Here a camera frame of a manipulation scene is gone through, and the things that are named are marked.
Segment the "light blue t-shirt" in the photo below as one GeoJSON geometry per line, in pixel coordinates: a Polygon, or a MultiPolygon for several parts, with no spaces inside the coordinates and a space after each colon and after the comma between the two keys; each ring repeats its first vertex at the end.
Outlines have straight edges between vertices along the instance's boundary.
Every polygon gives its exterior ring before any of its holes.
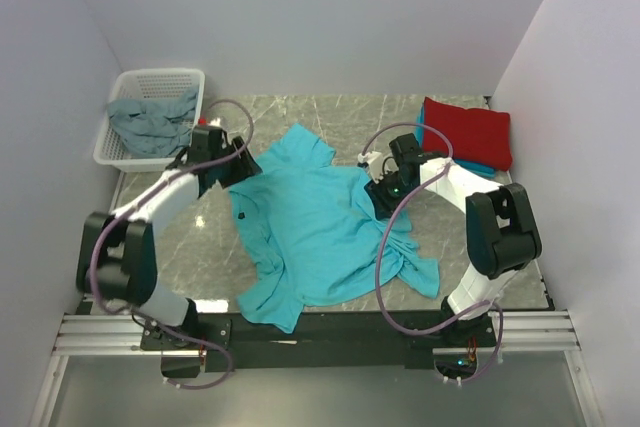
{"type": "MultiPolygon", "coordinates": [[[[238,295],[243,317],[294,331],[302,311],[356,299],[375,288],[374,271],[386,224],[364,190],[368,175],[333,165],[335,151],[296,124],[257,163],[260,175],[229,190],[256,282],[238,295]]],[[[422,258],[402,213],[384,250],[381,284],[399,278],[423,296],[440,286],[437,260],[422,258]]]]}

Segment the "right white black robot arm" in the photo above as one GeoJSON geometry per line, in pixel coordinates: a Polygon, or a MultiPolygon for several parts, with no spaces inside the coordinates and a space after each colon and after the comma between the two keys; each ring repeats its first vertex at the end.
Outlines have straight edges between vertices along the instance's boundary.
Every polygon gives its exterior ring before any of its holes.
{"type": "Polygon", "coordinates": [[[427,336],[439,331],[444,342],[460,346],[474,333],[473,321],[496,309],[497,298],[516,273],[542,253],[542,242],[526,189],[518,183],[500,184],[458,165],[453,146],[426,152],[412,134],[389,143],[396,168],[387,172],[382,154],[364,149],[358,165],[368,169],[366,192],[378,220],[385,220],[374,271],[375,294],[387,323],[407,336],[427,336]],[[394,223],[418,193],[429,191],[446,200],[465,216],[469,266],[455,289],[445,298],[450,312],[439,324],[422,330],[403,327],[386,309],[381,294],[382,258],[394,223]]]}

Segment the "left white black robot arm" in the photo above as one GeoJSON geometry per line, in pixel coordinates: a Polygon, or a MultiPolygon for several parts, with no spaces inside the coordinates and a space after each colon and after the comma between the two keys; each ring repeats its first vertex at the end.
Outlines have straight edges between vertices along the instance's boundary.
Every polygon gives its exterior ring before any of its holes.
{"type": "Polygon", "coordinates": [[[196,126],[191,144],[151,187],[116,210],[87,217],[77,290],[102,303],[121,301],[156,322],[176,348],[193,346],[204,337],[196,304],[159,281],[155,237],[213,186],[228,188],[261,173],[242,137],[229,139],[219,126],[196,126]]]}

